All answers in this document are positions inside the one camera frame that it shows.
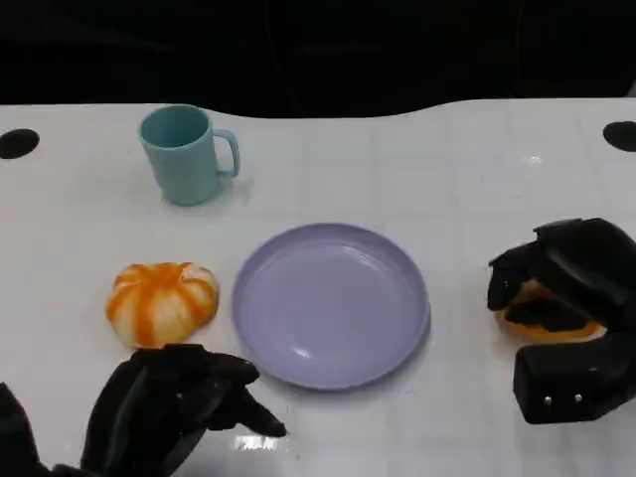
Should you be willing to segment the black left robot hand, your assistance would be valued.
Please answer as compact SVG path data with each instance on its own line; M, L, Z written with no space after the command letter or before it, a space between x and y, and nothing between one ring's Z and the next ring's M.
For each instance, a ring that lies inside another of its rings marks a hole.
M89 418L80 467L99 476L170 476L207 431L241 424L283 437L282 421L248 391L249 361L201 345L140 349L102 389Z

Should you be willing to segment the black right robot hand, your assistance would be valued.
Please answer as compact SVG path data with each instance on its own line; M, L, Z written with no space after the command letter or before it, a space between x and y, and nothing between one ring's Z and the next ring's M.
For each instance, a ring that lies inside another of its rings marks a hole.
M635 331L635 239L602 218L538 226L536 238L489 261L487 307L506 314L530 283L608 330Z

